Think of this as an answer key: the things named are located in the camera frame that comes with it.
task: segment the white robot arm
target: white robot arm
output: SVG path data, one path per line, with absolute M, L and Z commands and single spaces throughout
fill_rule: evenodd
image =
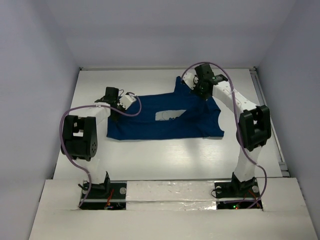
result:
M 191 89 L 191 92 L 204 100 L 213 96 L 234 112 L 232 90 L 228 79 L 222 74 L 215 76 L 209 64 L 202 64 L 196 67 L 195 71 L 196 75 L 187 72 L 182 76 L 182 82 Z M 235 89 L 234 94 L 244 150 L 257 163 L 262 146 L 271 137 L 270 111 L 265 105 L 257 106 L 249 101 Z M 217 198 L 242 197 L 249 188 L 256 185 L 255 167 L 256 165 L 250 162 L 240 149 L 231 183 L 218 183 L 215 186 L 216 189 L 224 188 L 216 191 Z
M 104 156 L 101 155 L 101 151 L 97 151 L 98 143 L 107 136 L 108 118 L 111 117 L 113 121 L 117 121 L 118 112 L 124 113 L 136 100 L 130 93 L 119 97 L 119 89 L 107 87 L 105 95 L 96 100 L 82 114 L 67 115 L 64 118 L 62 139 L 65 149 L 72 159 L 80 159 L 76 161 L 78 166 L 87 169 L 90 173 L 90 195 L 92 196 L 104 197 L 110 192 L 109 175 L 101 165 Z M 85 182 L 80 187 L 87 191 L 89 183 Z

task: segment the white wall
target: white wall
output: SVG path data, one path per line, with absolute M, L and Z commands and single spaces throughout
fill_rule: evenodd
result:
M 298 0 L 258 67 L 291 176 L 320 237 L 320 1 Z
M 295 0 L 46 2 L 81 67 L 252 67 Z
M 29 238 L 44 180 L 59 153 L 58 129 L 79 73 L 41 0 L 0 7 L 0 239 Z

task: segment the blue t-shirt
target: blue t-shirt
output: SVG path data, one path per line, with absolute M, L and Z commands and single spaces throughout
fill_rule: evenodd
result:
M 107 137 L 116 140 L 164 140 L 223 137 L 219 127 L 220 109 L 212 97 L 207 101 L 190 93 L 178 76 L 174 92 L 139 96 L 138 116 L 121 115 L 118 122 L 109 117 Z M 135 114 L 136 101 L 126 111 Z

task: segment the garment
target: garment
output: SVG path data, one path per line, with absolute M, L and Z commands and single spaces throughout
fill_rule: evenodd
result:
M 174 92 L 139 96 L 141 113 L 135 117 L 121 115 L 118 122 L 109 117 L 107 137 L 116 140 L 164 140 L 223 137 L 219 127 L 220 109 L 212 97 L 207 101 L 190 93 L 177 77 Z M 140 108 L 133 103 L 126 111 Z

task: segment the black mounting plate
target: black mounting plate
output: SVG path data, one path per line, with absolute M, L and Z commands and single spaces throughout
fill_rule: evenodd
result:
M 245 196 L 251 197 L 249 190 L 254 193 L 254 195 L 258 198 L 260 197 L 259 192 L 254 192 L 252 187 L 257 186 L 258 183 L 254 181 L 250 188 L 244 188 L 244 189 L 234 189 L 234 184 L 231 181 L 227 182 L 215 182 L 214 183 L 214 192 L 215 197 L 217 199 L 224 199 L 224 198 L 244 198 Z

